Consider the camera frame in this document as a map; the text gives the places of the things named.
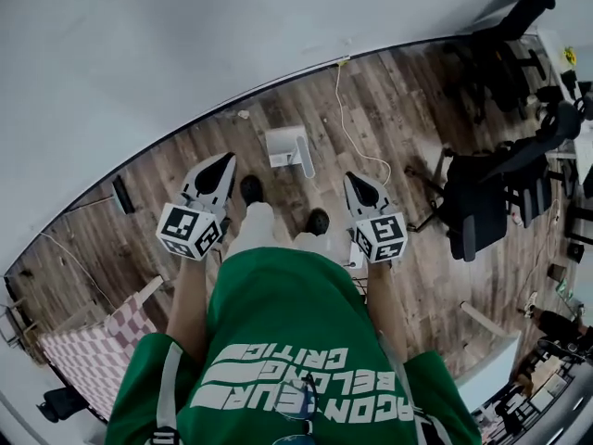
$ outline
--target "white wall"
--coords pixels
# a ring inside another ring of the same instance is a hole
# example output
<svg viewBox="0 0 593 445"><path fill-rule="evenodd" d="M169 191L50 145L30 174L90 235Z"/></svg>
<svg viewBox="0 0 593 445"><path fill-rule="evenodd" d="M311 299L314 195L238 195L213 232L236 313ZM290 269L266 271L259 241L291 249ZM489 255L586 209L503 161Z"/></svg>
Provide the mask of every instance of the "white wall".
<svg viewBox="0 0 593 445"><path fill-rule="evenodd" d="M593 44L576 49L576 70L583 81L593 81Z"/></svg>
<svg viewBox="0 0 593 445"><path fill-rule="evenodd" d="M10 299L0 286L0 303ZM15 445L82 445L105 426L88 411L75 413L67 421L52 424L37 410L48 390L64 384L48 366L37 366L21 349L11 349L0 340L0 429Z"/></svg>
<svg viewBox="0 0 593 445"><path fill-rule="evenodd" d="M586 307L583 323L593 325L593 251L591 250L585 251L583 259L576 268L574 297Z"/></svg>
<svg viewBox="0 0 593 445"><path fill-rule="evenodd" d="M0 271L91 184L219 103L451 35L490 1L0 0ZM543 21L591 44L590 2L558 0Z"/></svg>

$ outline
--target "person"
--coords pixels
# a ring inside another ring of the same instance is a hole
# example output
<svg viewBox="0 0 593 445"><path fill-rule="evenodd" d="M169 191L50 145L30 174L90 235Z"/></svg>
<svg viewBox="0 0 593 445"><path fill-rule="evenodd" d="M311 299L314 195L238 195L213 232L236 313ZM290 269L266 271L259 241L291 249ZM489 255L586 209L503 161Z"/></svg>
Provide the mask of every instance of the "person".
<svg viewBox="0 0 593 445"><path fill-rule="evenodd" d="M536 369L530 362L521 362L513 378L515 386L520 388L518 391L527 399L534 395L533 373L535 371Z"/></svg>
<svg viewBox="0 0 593 445"><path fill-rule="evenodd" d="M593 328L583 324L583 305L579 306L574 321L555 313L536 307L537 292L534 292L525 306L518 309L525 318L530 318L538 329L543 331L552 342L559 341L565 348L574 344L581 349L593 347Z"/></svg>
<svg viewBox="0 0 593 445"><path fill-rule="evenodd" d="M324 211L285 248L259 179L240 190L208 307L205 263L183 259L167 332L138 343L106 443L481 443L441 358L407 361L390 265L369 265L365 306Z"/></svg>

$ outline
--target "wooden floor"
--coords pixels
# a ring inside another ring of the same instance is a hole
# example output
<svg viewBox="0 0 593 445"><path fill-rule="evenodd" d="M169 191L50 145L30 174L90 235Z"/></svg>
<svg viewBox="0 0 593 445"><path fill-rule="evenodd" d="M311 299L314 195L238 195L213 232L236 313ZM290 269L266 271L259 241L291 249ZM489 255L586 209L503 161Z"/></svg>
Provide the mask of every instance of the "wooden floor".
<svg viewBox="0 0 593 445"><path fill-rule="evenodd" d="M503 114L492 103L488 103L487 121L475 126L472 110L468 115L464 108L471 107L467 97L443 94L444 85L459 76L460 70L459 61L444 55L441 44L384 51L352 60L342 69L339 93L345 105L346 128L367 155L391 164L387 190L408 222L420 220L429 208L421 185L404 175L406 165L433 171L444 144L469 155L493 148L502 140L531 135L537 128L533 117L520 121L516 113ZM255 173L263 181L266 198L275 208L279 239L296 235L309 210L322 207L331 216L331 231L346 260L344 173L365 172L384 180L386 168L358 157L342 132L334 95L336 75L336 68L322 70L251 97L129 163L120 175L135 214L126 216L107 201L62 215L46 233L81 261L108 301L68 254L49 238L40 237L9 272L17 294L27 297L30 317L50 331L89 299L109 312L110 304L119 306L161 274L168 280L167 287L150 305L150 314L159 328L164 327L172 295L170 280L176 275L178 259L155 238L158 217L186 172L200 160L224 151L236 153L238 179ZM534 87L543 84L535 72L532 83ZM241 109L248 110L248 120L237 117ZM306 179L299 167L272 170L268 164L264 134L297 124L307 127L317 172L312 180ZM108 196L109 189L110 184L104 183L79 204ZM554 190L562 200L556 184ZM229 207L233 223L222 252L236 236L245 212L235 189ZM438 350L455 376L479 360L464 351L465 343L471 344L473 351L487 354L493 338L461 313L459 306L464 300L505 329L522 329L522 351L530 350L538 332L515 308L531 291L540 292L540 306L566 312L546 277L552 261L568 265L559 255L566 246L560 224L548 229L548 222L548 216L542 216L524 229L510 221L507 237L479 253L472 263L451 258L445 229L437 223L419 235L410 235L403 259L393 267L395 288L407 315L410 353ZM218 266L218 258L210 256L210 286Z"/></svg>

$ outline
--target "leg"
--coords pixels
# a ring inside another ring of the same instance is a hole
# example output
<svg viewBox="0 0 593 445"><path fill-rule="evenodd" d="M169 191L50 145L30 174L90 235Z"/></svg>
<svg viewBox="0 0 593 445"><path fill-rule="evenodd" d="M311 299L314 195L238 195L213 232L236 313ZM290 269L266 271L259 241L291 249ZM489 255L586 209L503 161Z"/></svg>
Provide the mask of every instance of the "leg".
<svg viewBox="0 0 593 445"><path fill-rule="evenodd" d="M250 174L241 181L241 197L247 204L247 216L241 223L237 238L229 246L226 259L252 248L277 248L274 239L274 212L263 202L263 187L258 177Z"/></svg>
<svg viewBox="0 0 593 445"><path fill-rule="evenodd" d="M268 203L253 203L247 207L247 216L241 230L227 250L225 259L252 248L277 248L274 239L274 212Z"/></svg>
<svg viewBox="0 0 593 445"><path fill-rule="evenodd" d="M541 310L541 309L539 309L538 307L534 307L534 308L532 309L532 314L533 314L533 316L531 317L531 321L533 322L533 324L534 324L535 326L537 326L537 328L539 328L539 322L540 322L540 320L541 320L541 314L542 314L543 312L544 312L544 311L543 311L543 310Z"/></svg>
<svg viewBox="0 0 593 445"><path fill-rule="evenodd" d="M331 241L326 234L330 225L330 218L324 210L313 210L307 221L305 231L300 233L293 241L298 250L306 250L319 254L332 262L340 263L334 256Z"/></svg>
<svg viewBox="0 0 593 445"><path fill-rule="evenodd" d="M537 326L551 341L560 341L566 348L568 343L576 343L580 338L578 326L554 311L541 311L538 309Z"/></svg>
<svg viewBox="0 0 593 445"><path fill-rule="evenodd" d="M388 262L369 263L367 293L367 309L375 331L383 333L399 361L406 362L406 316L398 301Z"/></svg>

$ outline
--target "white box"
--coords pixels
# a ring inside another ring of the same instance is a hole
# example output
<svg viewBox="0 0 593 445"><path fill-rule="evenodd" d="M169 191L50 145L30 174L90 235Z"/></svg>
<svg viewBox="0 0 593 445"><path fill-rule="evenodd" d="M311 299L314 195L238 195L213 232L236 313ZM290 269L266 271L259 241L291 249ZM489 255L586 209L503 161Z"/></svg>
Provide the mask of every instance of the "white box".
<svg viewBox="0 0 593 445"><path fill-rule="evenodd" d="M157 237L171 254L201 261L221 238L222 230L211 212L166 203Z"/></svg>
<svg viewBox="0 0 593 445"><path fill-rule="evenodd" d="M356 221L354 240L371 263L400 257L408 242L403 214Z"/></svg>

